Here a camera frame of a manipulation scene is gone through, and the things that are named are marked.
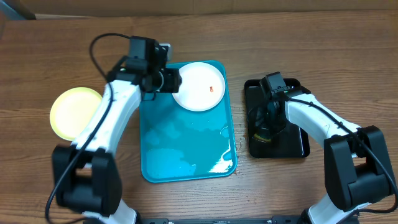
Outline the yellow green sponge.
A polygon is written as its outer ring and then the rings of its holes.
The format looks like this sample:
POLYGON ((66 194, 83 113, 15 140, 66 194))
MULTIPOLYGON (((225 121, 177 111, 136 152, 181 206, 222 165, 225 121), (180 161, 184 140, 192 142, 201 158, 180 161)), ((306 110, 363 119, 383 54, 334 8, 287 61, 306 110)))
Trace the yellow green sponge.
POLYGON ((255 134, 253 136, 253 139, 255 139, 259 142, 271 142, 272 141, 270 138, 265 138, 264 136, 259 136, 258 134, 255 134))

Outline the white plate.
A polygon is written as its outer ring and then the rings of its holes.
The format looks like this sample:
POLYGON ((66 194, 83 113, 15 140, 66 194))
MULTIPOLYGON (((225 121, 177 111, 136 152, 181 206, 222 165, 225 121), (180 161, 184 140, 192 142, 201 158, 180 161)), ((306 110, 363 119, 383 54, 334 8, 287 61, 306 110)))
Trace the white plate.
POLYGON ((215 66, 193 62, 181 67, 179 72, 182 84, 179 91, 172 95, 181 107, 201 112, 212 109, 223 99, 226 83, 215 66))

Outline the yellow plate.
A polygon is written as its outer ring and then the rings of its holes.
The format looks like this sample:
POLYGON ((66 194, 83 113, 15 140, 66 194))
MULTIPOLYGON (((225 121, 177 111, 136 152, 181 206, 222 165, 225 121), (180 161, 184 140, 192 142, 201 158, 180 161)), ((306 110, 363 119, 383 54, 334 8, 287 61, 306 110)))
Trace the yellow plate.
POLYGON ((91 88, 76 87, 62 93, 50 110, 54 133, 67 141, 74 140, 87 126, 102 96, 91 88))

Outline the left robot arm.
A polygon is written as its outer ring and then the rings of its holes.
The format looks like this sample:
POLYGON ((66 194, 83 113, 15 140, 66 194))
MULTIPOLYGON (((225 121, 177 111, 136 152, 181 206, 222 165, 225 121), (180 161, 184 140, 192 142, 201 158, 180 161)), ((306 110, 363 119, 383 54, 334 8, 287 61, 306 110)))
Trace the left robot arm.
POLYGON ((94 56, 95 37, 89 47, 90 59, 106 80, 103 98, 84 130, 71 145, 56 146, 52 153, 54 188, 45 206, 51 223, 50 206, 81 213, 83 223, 140 223, 137 211, 122 199, 122 182, 115 155, 130 117, 146 94, 176 93, 182 83, 179 70, 167 68, 172 47, 155 39, 129 36, 129 52, 109 72, 94 56))

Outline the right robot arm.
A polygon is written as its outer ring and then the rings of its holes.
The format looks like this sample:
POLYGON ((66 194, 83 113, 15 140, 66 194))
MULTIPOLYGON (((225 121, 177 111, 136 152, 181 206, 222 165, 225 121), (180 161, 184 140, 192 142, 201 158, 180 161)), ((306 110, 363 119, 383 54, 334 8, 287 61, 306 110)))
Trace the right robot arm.
POLYGON ((249 153, 255 158, 304 158, 309 141, 323 148, 325 196, 300 215, 272 223, 357 223, 372 204, 397 195, 382 131, 351 123, 310 90, 279 72, 244 84, 249 153))

